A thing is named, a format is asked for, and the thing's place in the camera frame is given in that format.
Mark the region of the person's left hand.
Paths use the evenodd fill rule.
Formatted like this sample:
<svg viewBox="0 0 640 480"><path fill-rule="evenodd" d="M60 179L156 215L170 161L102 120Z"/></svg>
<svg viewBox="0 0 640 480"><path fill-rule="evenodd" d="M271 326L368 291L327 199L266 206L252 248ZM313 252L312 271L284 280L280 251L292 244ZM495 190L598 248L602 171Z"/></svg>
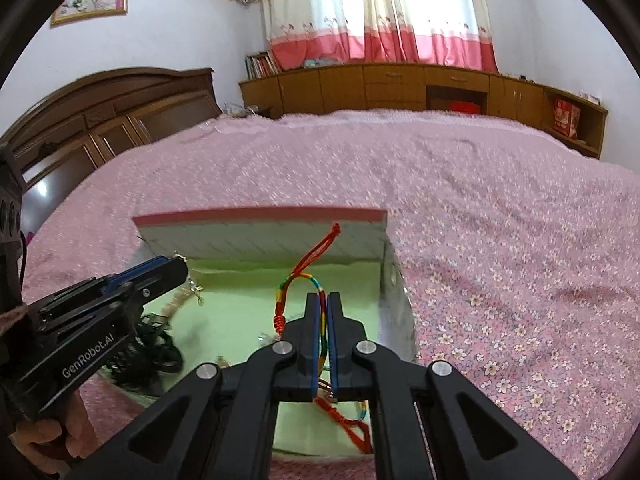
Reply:
<svg viewBox="0 0 640 480"><path fill-rule="evenodd" d="M96 432L78 390L68 398L58 419L36 422L22 420L16 425L10 439L20 453L44 474L66 474L70 466L64 460L45 456L37 448L37 445L53 442L61 434L66 434L64 448L73 458L87 458L99 447Z"/></svg>

